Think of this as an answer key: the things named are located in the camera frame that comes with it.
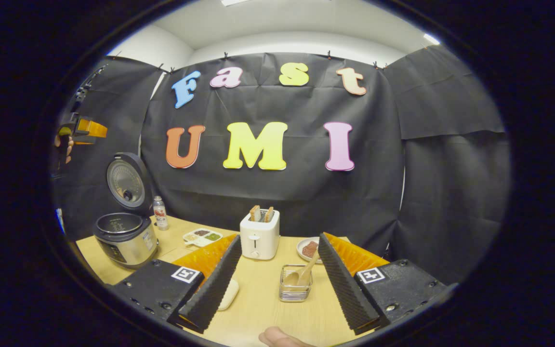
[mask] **wooden spoon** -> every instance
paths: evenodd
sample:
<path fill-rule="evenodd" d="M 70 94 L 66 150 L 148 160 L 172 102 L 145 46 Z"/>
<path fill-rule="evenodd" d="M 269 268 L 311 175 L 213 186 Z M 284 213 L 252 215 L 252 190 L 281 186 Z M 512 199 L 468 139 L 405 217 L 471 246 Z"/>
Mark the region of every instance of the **wooden spoon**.
<path fill-rule="evenodd" d="M 311 261 L 308 264 L 300 268 L 295 272 L 291 272 L 286 278 L 284 279 L 285 285 L 292 285 L 292 286 L 304 286 L 310 283 L 310 273 L 312 271 L 312 266 L 316 263 L 316 261 L 320 258 L 318 254 L 318 250 L 314 253 Z"/>

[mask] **ceiling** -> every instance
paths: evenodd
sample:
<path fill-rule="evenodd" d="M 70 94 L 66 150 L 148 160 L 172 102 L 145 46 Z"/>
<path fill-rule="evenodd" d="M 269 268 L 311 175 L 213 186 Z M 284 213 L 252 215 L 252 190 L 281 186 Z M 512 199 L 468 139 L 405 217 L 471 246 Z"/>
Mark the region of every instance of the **ceiling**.
<path fill-rule="evenodd" d="M 154 23 L 192 49 L 274 31 L 321 31 L 384 44 L 403 53 L 429 46 L 423 31 L 364 0 L 250 0 L 225 7 L 197 0 Z"/>

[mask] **orange letter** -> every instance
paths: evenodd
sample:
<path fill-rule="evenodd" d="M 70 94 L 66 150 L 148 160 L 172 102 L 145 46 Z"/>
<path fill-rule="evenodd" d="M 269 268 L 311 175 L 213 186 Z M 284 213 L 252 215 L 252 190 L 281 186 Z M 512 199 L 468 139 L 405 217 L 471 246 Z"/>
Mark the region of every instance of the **orange letter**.
<path fill-rule="evenodd" d="M 363 95 L 367 93 L 367 90 L 357 83 L 357 80 L 363 79 L 363 75 L 361 75 L 361 73 L 356 73 L 354 68 L 342 68 L 341 70 L 337 70 L 337 74 L 342 76 L 344 88 L 346 88 L 350 94 Z"/>
<path fill-rule="evenodd" d="M 187 156 L 179 156 L 179 139 L 185 130 L 183 128 L 172 128 L 166 132 L 168 141 L 166 144 L 166 161 L 168 165 L 176 169 L 191 167 L 198 158 L 198 147 L 200 147 L 200 134 L 205 131 L 203 125 L 192 125 L 187 132 L 190 133 L 190 150 Z"/>

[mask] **yellow letter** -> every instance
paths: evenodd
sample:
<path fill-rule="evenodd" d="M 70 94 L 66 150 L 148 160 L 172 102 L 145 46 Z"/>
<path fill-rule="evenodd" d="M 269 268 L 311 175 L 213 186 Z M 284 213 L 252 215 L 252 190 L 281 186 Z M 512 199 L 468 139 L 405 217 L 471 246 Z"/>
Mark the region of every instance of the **yellow letter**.
<path fill-rule="evenodd" d="M 301 62 L 287 62 L 279 70 L 282 72 L 279 81 L 285 86 L 302 86 L 310 80 L 306 73 L 308 67 Z"/>
<path fill-rule="evenodd" d="M 260 152 L 263 158 L 258 162 L 258 167 L 263 170 L 284 170 L 286 162 L 282 160 L 282 140 L 288 125 L 280 121 L 272 121 L 264 126 L 258 138 L 254 138 L 247 123 L 231 123 L 227 127 L 231 132 L 231 144 L 228 148 L 228 158 L 224 160 L 227 169 L 240 169 L 243 162 L 239 158 L 239 150 L 247 167 L 256 164 Z"/>

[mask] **blue letter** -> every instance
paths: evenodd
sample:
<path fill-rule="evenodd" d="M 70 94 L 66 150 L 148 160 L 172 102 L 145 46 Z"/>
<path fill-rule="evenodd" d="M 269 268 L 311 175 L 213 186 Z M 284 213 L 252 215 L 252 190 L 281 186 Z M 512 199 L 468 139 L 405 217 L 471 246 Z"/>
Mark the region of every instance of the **blue letter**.
<path fill-rule="evenodd" d="M 194 97 L 194 94 L 190 94 L 187 91 L 193 92 L 196 89 L 196 81 L 193 79 L 198 79 L 198 77 L 200 77 L 200 72 L 194 71 L 183 77 L 181 81 L 172 85 L 171 89 L 174 89 L 174 94 L 177 97 L 177 103 L 174 105 L 174 108 L 179 108 L 187 104 L 187 102 Z"/>

